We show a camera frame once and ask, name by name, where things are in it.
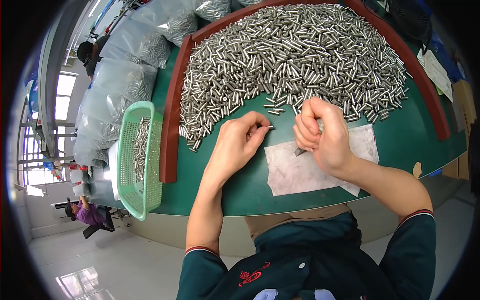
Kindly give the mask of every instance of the purple shirt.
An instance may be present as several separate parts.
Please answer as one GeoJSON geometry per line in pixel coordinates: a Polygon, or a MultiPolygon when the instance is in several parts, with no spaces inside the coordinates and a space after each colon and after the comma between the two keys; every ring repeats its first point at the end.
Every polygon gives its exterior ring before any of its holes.
{"type": "Polygon", "coordinates": [[[96,211],[95,204],[90,204],[88,208],[89,209],[84,208],[83,203],[80,201],[78,203],[78,212],[75,215],[75,218],[88,225],[103,224],[105,222],[103,216],[96,211]]]}

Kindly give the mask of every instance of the person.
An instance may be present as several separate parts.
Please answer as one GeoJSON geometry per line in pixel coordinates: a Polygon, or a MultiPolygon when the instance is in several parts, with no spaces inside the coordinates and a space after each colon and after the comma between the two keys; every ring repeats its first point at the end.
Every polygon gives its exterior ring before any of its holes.
{"type": "Polygon", "coordinates": [[[77,57],[81,62],[84,63],[84,67],[87,71],[88,77],[90,77],[90,81],[93,80],[96,63],[102,59],[98,55],[102,51],[102,48],[105,46],[109,37],[110,36],[102,36],[96,40],[94,44],[86,41],[78,46],[77,57]]]}
{"type": "Polygon", "coordinates": [[[107,228],[107,209],[103,205],[89,204],[85,196],[80,196],[78,205],[70,203],[70,198],[67,198],[67,206],[65,213],[72,221],[79,220],[88,225],[104,225],[107,228]]]}
{"type": "Polygon", "coordinates": [[[354,156],[342,111],[317,97],[305,100],[295,117],[297,146],[322,171],[361,187],[398,215],[382,261],[377,265],[360,249],[355,217],[339,204],[245,217],[256,254],[225,267],[218,243],[222,187],[252,158],[269,125],[251,111],[221,126],[190,212],[177,299],[428,299],[435,221],[426,189],[405,171],[354,156]],[[318,118],[324,121],[322,134],[318,118]]]}

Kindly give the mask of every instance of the red wooden tray border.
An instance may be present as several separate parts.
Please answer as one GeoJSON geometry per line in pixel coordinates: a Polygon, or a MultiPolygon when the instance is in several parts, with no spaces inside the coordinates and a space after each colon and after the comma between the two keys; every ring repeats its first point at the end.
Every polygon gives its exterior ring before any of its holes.
{"type": "MultiPolygon", "coordinates": [[[[180,99],[182,93],[183,79],[189,57],[192,54],[192,48],[196,43],[200,43],[212,33],[218,32],[232,22],[236,22],[241,18],[251,15],[265,6],[279,6],[287,4],[321,4],[321,3],[338,3],[337,0],[266,0],[261,3],[242,8],[232,12],[227,16],[210,23],[201,28],[193,35],[186,36],[180,47],[175,66],[173,68],[170,85],[168,86],[167,99],[165,101],[165,112],[163,117],[161,151],[160,151],[160,175],[159,179],[163,183],[172,183],[177,180],[177,159],[179,135],[178,129],[180,125],[180,99]]],[[[407,44],[393,30],[390,25],[370,13],[358,0],[344,0],[345,5],[350,6],[358,15],[363,16],[378,32],[385,36],[386,41],[397,52],[400,59],[405,63],[408,72],[412,74],[415,84],[417,85],[437,133],[439,140],[450,137],[450,129],[446,120],[445,112],[440,99],[433,87],[427,74],[417,61],[417,57],[408,48],[407,44]]]]}

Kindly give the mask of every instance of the hand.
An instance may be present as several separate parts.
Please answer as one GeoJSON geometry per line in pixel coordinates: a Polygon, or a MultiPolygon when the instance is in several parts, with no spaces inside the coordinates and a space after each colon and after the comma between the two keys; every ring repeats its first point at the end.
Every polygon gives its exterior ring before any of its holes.
{"type": "Polygon", "coordinates": [[[312,152],[323,172],[337,178],[344,177],[355,155],[350,150],[347,124],[338,106],[318,97],[305,100],[301,114],[295,117],[293,132],[297,146],[312,152]],[[325,125],[321,134],[315,120],[318,118],[322,118],[325,125]]]}
{"type": "Polygon", "coordinates": [[[215,148],[205,167],[204,179],[216,180],[216,183],[223,185],[257,152],[269,125],[270,121],[255,111],[239,119],[226,121],[220,127],[215,148]]]}

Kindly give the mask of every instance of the khaki pants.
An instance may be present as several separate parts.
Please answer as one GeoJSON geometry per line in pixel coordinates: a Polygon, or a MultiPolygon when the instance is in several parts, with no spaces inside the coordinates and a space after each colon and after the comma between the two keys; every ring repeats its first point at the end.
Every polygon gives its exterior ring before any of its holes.
{"type": "Polygon", "coordinates": [[[314,208],[293,213],[283,213],[264,216],[246,216],[250,237],[255,240],[260,234],[278,225],[295,221],[316,221],[324,220],[344,212],[349,212],[350,208],[346,204],[337,204],[322,208],[314,208]]]}

